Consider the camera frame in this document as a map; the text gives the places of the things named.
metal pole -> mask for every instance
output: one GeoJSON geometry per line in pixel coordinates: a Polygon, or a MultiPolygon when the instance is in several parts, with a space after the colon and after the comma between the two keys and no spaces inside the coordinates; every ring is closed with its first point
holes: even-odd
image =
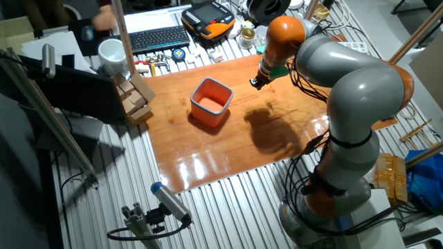
{"type": "Polygon", "coordinates": [[[431,146],[428,150],[423,151],[422,153],[416,155],[414,158],[411,158],[410,160],[407,160],[406,169],[410,169],[411,167],[418,165],[424,160],[431,158],[442,151],[443,151],[443,141],[437,142],[433,146],[431,146]]]}
{"type": "Polygon", "coordinates": [[[122,1],[112,0],[112,8],[114,9],[114,14],[117,18],[118,30],[120,31],[120,39],[123,43],[123,48],[125,49],[127,65],[131,75],[136,72],[136,64],[134,61],[134,55],[132,54],[131,42],[129,41],[129,34],[127,33],[125,14],[123,13],[122,1]]]}
{"type": "Polygon", "coordinates": [[[414,46],[429,28],[443,15],[443,3],[431,14],[431,16],[414,32],[403,46],[390,58],[389,62],[396,64],[414,46]]]}
{"type": "MultiPolygon", "coordinates": [[[[8,49],[8,56],[20,61],[19,57],[11,48],[8,49]]],[[[10,79],[35,108],[45,124],[48,125],[49,129],[51,129],[54,135],[58,138],[65,150],[68,151],[69,155],[79,163],[79,166],[81,166],[88,176],[96,178],[96,171],[92,164],[84,155],[74,138],[70,135],[62,121],[57,115],[55,115],[51,104],[49,104],[49,101],[46,99],[37,83],[35,83],[34,80],[29,80],[23,67],[15,62],[11,62],[7,59],[0,59],[0,66],[3,67],[10,79]]]]}
{"type": "Polygon", "coordinates": [[[311,18],[314,15],[314,12],[317,9],[317,5],[318,5],[319,1],[320,0],[311,0],[311,3],[309,4],[309,6],[307,6],[306,12],[303,15],[303,19],[311,21],[311,18]]]}

orange container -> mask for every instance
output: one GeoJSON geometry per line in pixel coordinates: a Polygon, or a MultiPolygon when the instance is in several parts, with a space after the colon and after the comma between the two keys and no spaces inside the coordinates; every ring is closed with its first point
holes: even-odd
{"type": "Polygon", "coordinates": [[[206,77],[191,95],[191,114],[205,124],[216,127],[226,115],[233,96],[232,89],[206,77]]]}

keyboard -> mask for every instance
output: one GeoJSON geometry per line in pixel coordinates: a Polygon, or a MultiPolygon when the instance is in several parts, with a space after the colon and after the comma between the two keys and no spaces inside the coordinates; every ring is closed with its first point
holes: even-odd
{"type": "Polygon", "coordinates": [[[168,48],[179,48],[190,43],[184,26],[157,28],[137,33],[130,33],[132,52],[148,53],[168,48]]]}

person's hand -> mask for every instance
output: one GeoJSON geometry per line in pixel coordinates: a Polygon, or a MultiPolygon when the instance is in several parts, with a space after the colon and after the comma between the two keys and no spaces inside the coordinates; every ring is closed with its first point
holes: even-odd
{"type": "Polygon", "coordinates": [[[92,25],[98,31],[111,30],[116,27],[117,19],[112,12],[112,6],[107,5],[100,8],[100,14],[92,19],[92,25]]]}

monitor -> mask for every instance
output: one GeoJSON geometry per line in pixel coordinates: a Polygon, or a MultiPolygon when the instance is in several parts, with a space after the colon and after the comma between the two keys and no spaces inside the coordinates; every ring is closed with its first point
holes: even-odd
{"type": "MultiPolygon", "coordinates": [[[[42,68],[41,60],[24,56],[20,60],[42,68]]],[[[105,124],[125,124],[125,112],[111,78],[56,65],[53,79],[37,79],[36,83],[53,107],[91,116],[105,124]]]]}

